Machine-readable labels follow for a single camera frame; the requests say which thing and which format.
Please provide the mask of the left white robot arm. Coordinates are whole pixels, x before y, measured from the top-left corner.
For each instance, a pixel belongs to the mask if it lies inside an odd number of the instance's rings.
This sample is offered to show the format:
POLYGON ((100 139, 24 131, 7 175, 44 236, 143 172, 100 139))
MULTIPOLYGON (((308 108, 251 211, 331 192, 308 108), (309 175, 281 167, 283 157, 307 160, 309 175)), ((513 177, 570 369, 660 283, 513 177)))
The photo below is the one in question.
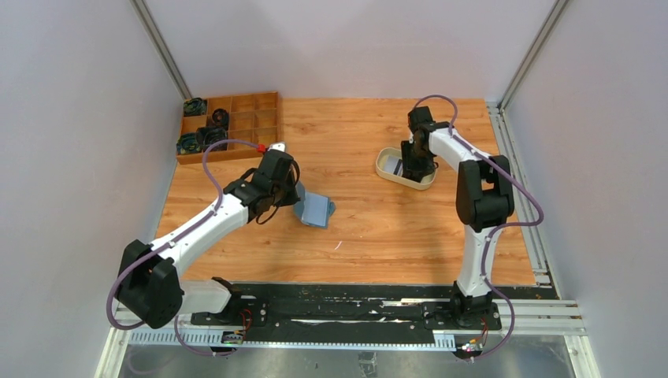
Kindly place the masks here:
POLYGON ((181 277, 227 234, 299 201, 299 165, 285 147, 270 145, 258 167, 221 188, 209 206, 178 229, 151 243, 134 240, 126 246, 111 295, 141 325, 156 329, 179 315, 224 312, 233 297, 229 283, 181 277))

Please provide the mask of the blue card holder wallet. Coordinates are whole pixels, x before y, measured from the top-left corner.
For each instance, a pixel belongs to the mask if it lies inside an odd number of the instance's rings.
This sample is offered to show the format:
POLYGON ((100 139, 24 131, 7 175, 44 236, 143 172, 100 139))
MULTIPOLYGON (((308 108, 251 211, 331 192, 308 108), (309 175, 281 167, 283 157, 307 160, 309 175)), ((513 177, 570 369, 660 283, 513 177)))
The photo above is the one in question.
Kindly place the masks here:
POLYGON ((336 204, 330 197, 305 191, 299 195, 294 205, 294 214, 304 225, 326 229, 330 217, 336 211, 336 204))

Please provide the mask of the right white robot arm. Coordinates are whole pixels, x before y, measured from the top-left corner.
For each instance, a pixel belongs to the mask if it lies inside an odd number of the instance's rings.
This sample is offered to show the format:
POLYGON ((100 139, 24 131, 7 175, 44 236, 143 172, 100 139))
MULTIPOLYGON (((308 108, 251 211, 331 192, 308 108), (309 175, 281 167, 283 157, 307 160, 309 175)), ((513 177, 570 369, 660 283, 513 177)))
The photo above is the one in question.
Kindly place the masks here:
POLYGON ((421 182, 436 171, 442 158, 457 174, 455 209, 464 226, 464 260, 451 298, 452 311, 460 314, 490 307, 492 294, 486 284, 498 241, 492 231, 514 212, 514 195, 505 177, 510 163, 466 141, 446 122, 436 122, 426 106, 407 115, 410 139, 401 143, 402 176, 421 182))

